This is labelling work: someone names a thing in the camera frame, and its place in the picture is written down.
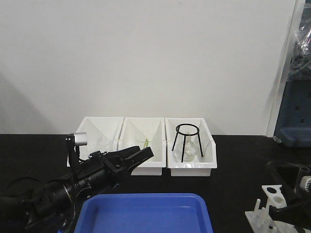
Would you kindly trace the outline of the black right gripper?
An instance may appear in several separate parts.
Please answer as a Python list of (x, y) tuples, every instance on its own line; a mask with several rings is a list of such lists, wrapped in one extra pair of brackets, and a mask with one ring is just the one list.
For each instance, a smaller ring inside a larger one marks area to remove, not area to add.
[(299, 200), (295, 200), (287, 207), (269, 208), (272, 220), (294, 225), (295, 227), (311, 229), (311, 195), (307, 194)]

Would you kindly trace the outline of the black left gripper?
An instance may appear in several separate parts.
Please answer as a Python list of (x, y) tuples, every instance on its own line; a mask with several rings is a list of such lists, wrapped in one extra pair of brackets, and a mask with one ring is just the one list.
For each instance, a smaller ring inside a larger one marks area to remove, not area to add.
[(73, 172), (72, 187), (76, 194), (99, 194), (127, 180), (141, 164), (154, 157), (152, 149), (132, 146), (115, 152), (96, 151), (80, 161)]

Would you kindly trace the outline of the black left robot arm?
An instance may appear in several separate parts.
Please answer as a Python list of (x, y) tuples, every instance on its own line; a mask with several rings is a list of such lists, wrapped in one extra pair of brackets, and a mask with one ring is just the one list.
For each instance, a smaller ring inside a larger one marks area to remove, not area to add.
[(16, 196), (0, 198), (2, 233), (38, 233), (41, 228), (66, 229), (76, 209), (103, 191), (127, 180), (135, 168), (153, 157), (150, 147), (90, 154), (68, 174)]

